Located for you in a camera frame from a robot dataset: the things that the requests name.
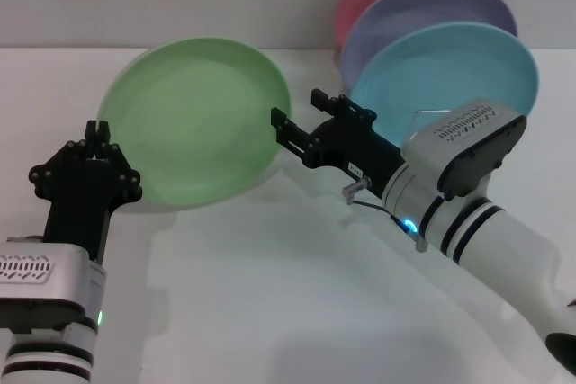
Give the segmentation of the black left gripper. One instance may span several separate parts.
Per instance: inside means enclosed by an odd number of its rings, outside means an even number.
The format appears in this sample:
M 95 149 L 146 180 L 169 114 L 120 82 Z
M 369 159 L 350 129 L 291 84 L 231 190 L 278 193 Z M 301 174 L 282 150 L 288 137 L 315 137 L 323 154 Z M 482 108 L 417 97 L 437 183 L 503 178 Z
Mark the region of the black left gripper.
M 98 159 L 92 159 L 96 138 Z M 50 202 L 43 241 L 79 246 L 95 263 L 104 260 L 113 212 L 142 197 L 140 173 L 111 142 L 107 121 L 98 121 L 98 128 L 97 121 L 88 121 L 85 137 L 67 141 L 45 164 L 34 166 L 29 180 L 36 196 Z

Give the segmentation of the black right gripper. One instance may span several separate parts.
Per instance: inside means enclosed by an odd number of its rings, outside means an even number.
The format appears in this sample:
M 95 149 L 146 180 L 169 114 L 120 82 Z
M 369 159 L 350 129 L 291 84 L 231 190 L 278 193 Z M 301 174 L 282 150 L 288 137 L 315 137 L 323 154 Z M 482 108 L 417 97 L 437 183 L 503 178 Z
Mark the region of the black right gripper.
M 373 131 L 370 121 L 377 119 L 376 113 L 360 107 L 343 94 L 330 97 L 316 88 L 310 97 L 313 107 L 334 118 L 321 123 L 309 134 L 286 113 L 273 108 L 271 125 L 275 129 L 276 142 L 310 169 L 330 166 L 355 180 L 367 177 L 369 192 L 382 195 L 404 159 L 398 147 Z

